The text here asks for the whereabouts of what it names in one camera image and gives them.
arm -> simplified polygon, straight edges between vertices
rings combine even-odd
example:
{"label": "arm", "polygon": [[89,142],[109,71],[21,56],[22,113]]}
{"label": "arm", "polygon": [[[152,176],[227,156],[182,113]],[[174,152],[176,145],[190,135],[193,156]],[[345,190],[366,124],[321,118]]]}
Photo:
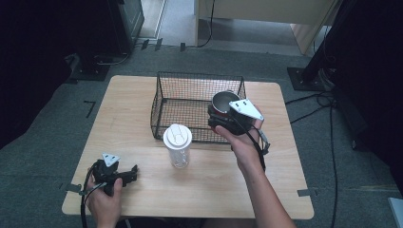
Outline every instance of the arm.
{"label": "arm", "polygon": [[[260,129],[262,124],[262,121],[255,121],[255,128]],[[233,147],[238,167],[246,181],[258,227],[296,227],[264,174],[252,141],[246,134],[235,136],[222,126],[217,126],[216,131]],[[249,133],[259,141],[256,129]]]}
{"label": "arm", "polygon": [[[93,185],[93,181],[89,181],[87,188],[92,188]],[[116,179],[113,185],[113,197],[108,196],[102,189],[97,189],[86,200],[86,206],[98,228],[116,226],[122,212],[122,185],[122,179]]]}

black cable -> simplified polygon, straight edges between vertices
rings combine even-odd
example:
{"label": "black cable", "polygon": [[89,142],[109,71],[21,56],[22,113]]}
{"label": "black cable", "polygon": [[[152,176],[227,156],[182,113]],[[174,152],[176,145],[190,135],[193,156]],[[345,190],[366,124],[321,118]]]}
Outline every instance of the black cable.
{"label": "black cable", "polygon": [[293,124],[293,123],[295,123],[295,122],[298,122],[298,121],[300,121],[300,120],[302,120],[302,119],[305,119],[305,118],[307,118],[307,117],[309,117],[309,116],[312,116],[314,113],[318,112],[319,110],[321,110],[321,109],[323,109],[323,108],[325,108],[325,107],[323,107],[323,106],[322,106],[322,107],[319,107],[318,109],[314,110],[313,112],[308,113],[308,114],[306,114],[306,115],[304,115],[304,116],[301,116],[301,117],[299,117],[299,118],[297,118],[297,119],[291,121],[290,124]]}
{"label": "black cable", "polygon": [[[92,174],[92,170],[94,169],[95,164],[96,164],[96,162],[92,164],[92,166],[89,168],[88,172],[86,173],[86,180],[84,181],[83,192],[86,191],[86,186],[88,185],[88,180],[89,180],[89,177]],[[83,194],[81,196],[80,215],[81,215],[81,222],[83,224],[83,228],[87,228],[87,224],[86,224],[86,195],[85,194]]]}
{"label": "black cable", "polygon": [[208,37],[207,41],[200,46],[197,46],[197,48],[203,48],[205,45],[208,44],[208,42],[210,42],[211,37],[213,36],[213,15],[214,15],[214,5],[216,3],[216,0],[213,0],[213,7],[211,8],[211,16],[210,16],[210,36]]}
{"label": "black cable", "polygon": [[338,177],[336,170],[336,160],[335,160],[335,143],[333,140],[333,106],[330,106],[330,143],[332,149],[332,160],[333,160],[333,171],[335,173],[335,201],[333,205],[333,216],[332,216],[332,225],[331,228],[335,227],[336,222],[336,210],[337,210],[337,202],[338,202]]}
{"label": "black cable", "polygon": [[105,184],[98,184],[98,186],[92,188],[91,191],[89,191],[89,192],[86,194],[86,199],[84,200],[84,204],[86,204],[86,200],[88,200],[88,197],[89,197],[89,195],[91,195],[91,193],[93,193],[95,190],[97,190],[97,189],[99,189],[99,188],[101,188],[101,187],[104,187],[105,185],[106,185],[106,183],[105,183]]}
{"label": "black cable", "polygon": [[[324,96],[323,94],[326,92],[322,92],[322,93],[318,93],[318,94],[313,94],[310,96],[306,96],[306,97],[302,97],[302,98],[298,98],[295,99],[293,101],[287,102],[286,104],[291,104],[294,102],[298,102],[298,101],[303,101],[312,97],[317,97],[317,103],[320,105],[320,108],[318,108],[317,110],[315,110],[314,112],[312,112],[311,114],[305,115],[301,118],[298,118],[297,120],[293,121],[292,123],[302,120],[303,118],[312,115],[313,113],[319,111],[322,108],[325,107],[330,107],[330,142],[331,142],[331,151],[332,151],[332,163],[333,163],[333,171],[335,174],[335,200],[334,200],[334,206],[333,206],[333,215],[332,215],[332,224],[331,224],[331,228],[335,227],[335,222],[336,222],[336,211],[337,211],[337,202],[338,202],[338,177],[337,177],[337,169],[336,169],[336,158],[335,158],[335,142],[334,142],[334,134],[333,134],[333,106],[335,104],[335,100],[334,99],[330,99],[332,96]],[[326,100],[329,102],[328,104],[322,104],[319,101],[319,98],[326,98]]]}
{"label": "black cable", "polygon": [[[295,102],[300,102],[300,101],[304,101],[304,100],[309,99],[309,98],[316,97],[316,98],[317,98],[317,103],[320,105],[320,107],[317,108],[316,110],[314,110],[314,111],[312,111],[311,113],[308,113],[308,114],[306,114],[306,115],[303,115],[303,116],[301,116],[301,117],[299,117],[299,118],[297,118],[297,119],[291,121],[290,124],[293,124],[293,123],[298,122],[298,121],[300,121],[300,120],[302,120],[302,119],[305,119],[305,118],[307,118],[307,117],[313,115],[314,113],[318,112],[319,110],[321,110],[321,109],[323,109],[323,108],[325,108],[325,107],[332,106],[332,104],[333,104],[334,101],[329,99],[329,97],[331,97],[331,96],[325,96],[325,95],[323,95],[323,94],[325,94],[325,93],[329,93],[329,92],[316,93],[316,94],[312,94],[312,95],[309,95],[309,96],[306,96],[306,97],[302,97],[302,98],[298,98],[298,99],[295,99],[295,100],[286,102],[285,104],[286,104],[286,105],[289,105],[289,104],[292,104],[292,103],[295,103]],[[328,101],[328,104],[322,104],[322,103],[319,101],[320,98],[325,98],[325,99]]]}
{"label": "black cable", "polygon": [[256,142],[256,140],[252,137],[252,135],[249,133],[248,130],[246,130],[242,124],[240,124],[240,122],[234,118],[233,116],[230,115],[230,118],[232,120],[234,120],[234,122],[243,130],[243,132],[245,132],[245,134],[249,137],[249,139],[252,141],[253,145],[255,146],[256,151],[259,154],[259,160],[260,160],[260,164],[261,164],[261,168],[263,169],[263,171],[266,171],[266,164],[264,163],[264,158],[263,158],[263,152],[262,149],[260,148],[260,145]]}

gray carpet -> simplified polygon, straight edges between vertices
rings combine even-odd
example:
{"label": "gray carpet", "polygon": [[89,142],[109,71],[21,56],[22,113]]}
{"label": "gray carpet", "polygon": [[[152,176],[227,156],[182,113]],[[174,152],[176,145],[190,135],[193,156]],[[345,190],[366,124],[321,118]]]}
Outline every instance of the gray carpet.
{"label": "gray carpet", "polygon": [[[156,76],[158,71],[241,75],[247,81],[280,84],[284,100],[290,101],[312,92],[294,91],[287,67],[305,67],[309,61],[264,53],[137,47],[125,62],[110,68],[104,82],[61,85],[28,132],[0,151],[0,227],[81,226],[80,217],[62,213],[66,193],[58,188],[71,181],[113,75]],[[96,102],[88,118],[91,104],[85,101]],[[287,106],[290,120],[316,108],[315,99]],[[296,220],[298,227],[330,227],[332,223],[335,175],[329,117],[330,110],[323,109],[292,124],[308,187],[316,192],[314,218]],[[401,199],[401,195],[389,168],[373,153],[351,148],[349,131],[337,109],[333,125],[339,189],[335,227],[395,227],[388,197]],[[195,227],[195,221],[188,219],[188,227]]]}

wire basket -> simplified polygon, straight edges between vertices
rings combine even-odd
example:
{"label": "wire basket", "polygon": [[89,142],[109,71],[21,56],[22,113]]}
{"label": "wire basket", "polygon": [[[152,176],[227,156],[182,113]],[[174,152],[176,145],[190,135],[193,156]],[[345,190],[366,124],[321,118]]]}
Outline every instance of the wire basket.
{"label": "wire basket", "polygon": [[171,124],[182,124],[192,132],[194,143],[227,143],[208,123],[208,105],[221,91],[232,90],[246,98],[243,77],[181,72],[158,72],[157,91],[151,109],[151,130],[162,140]]}

table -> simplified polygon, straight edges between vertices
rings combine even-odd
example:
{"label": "table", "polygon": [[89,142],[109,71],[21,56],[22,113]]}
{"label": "table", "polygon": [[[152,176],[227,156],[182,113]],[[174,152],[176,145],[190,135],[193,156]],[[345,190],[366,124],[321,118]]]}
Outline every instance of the table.
{"label": "table", "polygon": [[[174,168],[149,123],[155,77],[114,76],[107,88],[72,183],[83,183],[102,153],[121,157],[118,171],[139,165],[139,175],[123,190],[123,216],[253,218],[246,184],[229,144],[192,143],[190,163]],[[245,82],[247,97],[261,109],[271,143],[266,175],[293,219],[314,215],[297,146],[279,85]],[[80,214],[80,196],[68,192],[63,212]]]}
{"label": "table", "polygon": [[[338,0],[220,0],[215,2],[214,17],[292,24],[299,49],[306,54],[321,28],[332,24],[340,3]],[[196,45],[199,19],[211,16],[212,5],[213,0],[194,2]]]}

